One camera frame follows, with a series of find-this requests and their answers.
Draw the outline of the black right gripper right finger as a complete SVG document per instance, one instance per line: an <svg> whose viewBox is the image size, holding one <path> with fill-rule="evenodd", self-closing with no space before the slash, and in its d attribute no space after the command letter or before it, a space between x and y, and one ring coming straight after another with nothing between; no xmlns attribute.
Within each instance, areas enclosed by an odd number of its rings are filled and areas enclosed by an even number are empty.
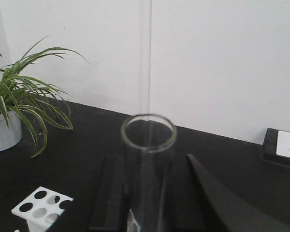
<svg viewBox="0 0 290 232"><path fill-rule="evenodd" d="M173 158L169 178L168 232L290 232L290 225L235 195L192 154Z"/></svg>

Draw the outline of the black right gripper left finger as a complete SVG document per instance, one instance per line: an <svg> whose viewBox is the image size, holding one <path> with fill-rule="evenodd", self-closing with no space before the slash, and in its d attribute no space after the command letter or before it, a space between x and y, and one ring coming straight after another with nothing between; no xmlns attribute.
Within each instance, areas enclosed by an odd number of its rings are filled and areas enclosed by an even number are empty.
<svg viewBox="0 0 290 232"><path fill-rule="evenodd" d="M122 159L105 157L99 187L91 210L89 232L121 232L124 228Z"/></svg>

